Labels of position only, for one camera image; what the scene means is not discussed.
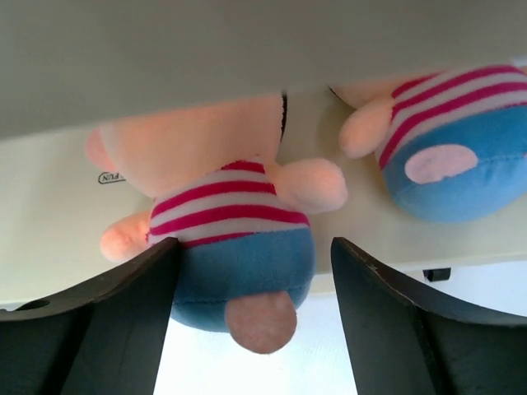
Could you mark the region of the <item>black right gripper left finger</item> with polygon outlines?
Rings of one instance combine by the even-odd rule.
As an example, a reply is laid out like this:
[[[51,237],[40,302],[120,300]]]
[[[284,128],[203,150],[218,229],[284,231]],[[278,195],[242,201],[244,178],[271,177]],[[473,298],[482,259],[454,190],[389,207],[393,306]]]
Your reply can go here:
[[[151,394],[178,281],[178,242],[1,312],[3,394]]]

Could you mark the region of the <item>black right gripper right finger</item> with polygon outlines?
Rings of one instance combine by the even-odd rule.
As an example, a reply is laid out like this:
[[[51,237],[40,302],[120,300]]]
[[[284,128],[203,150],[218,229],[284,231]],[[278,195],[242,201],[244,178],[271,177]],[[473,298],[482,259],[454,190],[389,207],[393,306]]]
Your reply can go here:
[[[524,316],[447,295],[342,237],[331,263],[358,393],[526,392]]]

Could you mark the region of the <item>peach doll blue pants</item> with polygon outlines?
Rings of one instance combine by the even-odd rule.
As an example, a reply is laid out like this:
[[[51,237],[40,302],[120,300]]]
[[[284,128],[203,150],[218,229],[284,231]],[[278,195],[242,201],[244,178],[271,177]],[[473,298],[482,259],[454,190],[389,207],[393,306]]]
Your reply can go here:
[[[287,110],[287,94],[274,93],[114,120],[86,141],[95,166],[152,200],[105,230],[103,256],[124,263],[177,239],[173,318],[258,354],[280,350],[296,331],[315,274],[310,215],[348,196],[329,160],[277,163]]]

